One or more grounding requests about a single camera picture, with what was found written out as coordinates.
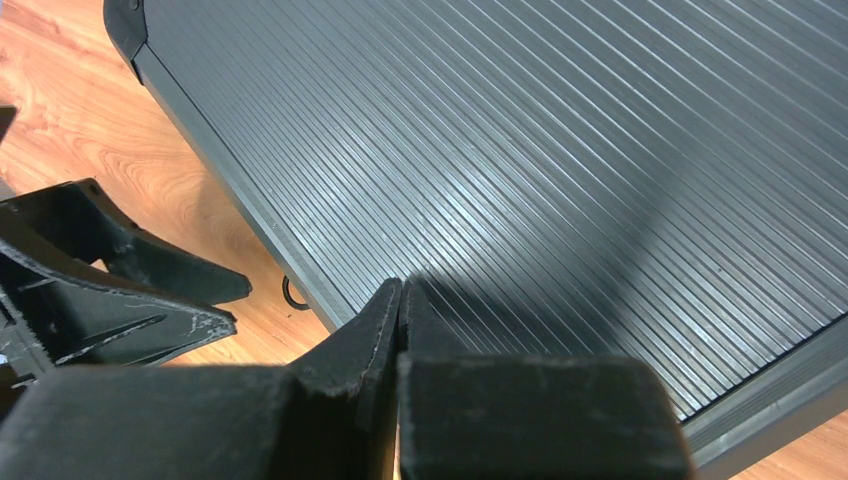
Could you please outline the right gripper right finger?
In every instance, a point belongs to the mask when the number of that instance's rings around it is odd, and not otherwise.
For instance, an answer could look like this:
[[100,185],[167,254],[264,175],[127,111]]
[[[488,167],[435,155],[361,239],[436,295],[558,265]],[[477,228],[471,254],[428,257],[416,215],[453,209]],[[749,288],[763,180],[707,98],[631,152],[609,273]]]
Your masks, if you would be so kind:
[[620,356],[470,352],[407,283],[399,307],[405,479],[691,479],[669,397]]

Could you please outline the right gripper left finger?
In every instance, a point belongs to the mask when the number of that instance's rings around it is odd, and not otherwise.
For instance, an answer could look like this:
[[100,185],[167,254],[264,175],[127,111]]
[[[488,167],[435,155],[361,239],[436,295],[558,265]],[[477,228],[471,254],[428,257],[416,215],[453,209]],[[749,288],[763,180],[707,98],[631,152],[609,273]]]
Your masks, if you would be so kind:
[[403,284],[287,366],[74,367],[1,427],[5,479],[389,479]]

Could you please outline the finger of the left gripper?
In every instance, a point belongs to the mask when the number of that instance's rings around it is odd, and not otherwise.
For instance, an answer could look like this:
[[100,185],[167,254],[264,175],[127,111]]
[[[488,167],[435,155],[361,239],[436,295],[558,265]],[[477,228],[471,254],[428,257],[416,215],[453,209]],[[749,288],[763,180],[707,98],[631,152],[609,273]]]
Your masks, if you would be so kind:
[[209,305],[112,275],[1,221],[1,360],[14,371],[158,365],[237,332]]
[[217,305],[252,291],[245,275],[141,228],[92,178],[5,199],[1,209],[64,256],[181,299]]

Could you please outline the black poker case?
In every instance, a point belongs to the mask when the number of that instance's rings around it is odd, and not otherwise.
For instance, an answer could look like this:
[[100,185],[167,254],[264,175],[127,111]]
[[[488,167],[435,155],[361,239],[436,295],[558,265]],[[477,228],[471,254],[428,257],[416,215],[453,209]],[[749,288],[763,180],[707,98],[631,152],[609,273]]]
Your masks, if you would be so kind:
[[483,354],[619,354],[705,479],[847,409],[843,1],[107,1],[329,330],[385,279]]

